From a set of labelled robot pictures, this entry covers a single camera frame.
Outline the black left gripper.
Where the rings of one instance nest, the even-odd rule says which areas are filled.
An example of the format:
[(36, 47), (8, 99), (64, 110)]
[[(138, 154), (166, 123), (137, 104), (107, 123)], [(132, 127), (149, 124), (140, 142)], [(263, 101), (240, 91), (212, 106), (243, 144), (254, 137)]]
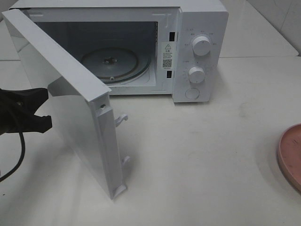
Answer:
[(34, 88), (27, 90), (0, 90), (0, 134), (38, 132), (45, 133), (52, 128), (51, 116), (26, 116), (20, 124), (20, 112), (22, 107), (29, 113), (36, 111), (48, 100), (46, 88)]

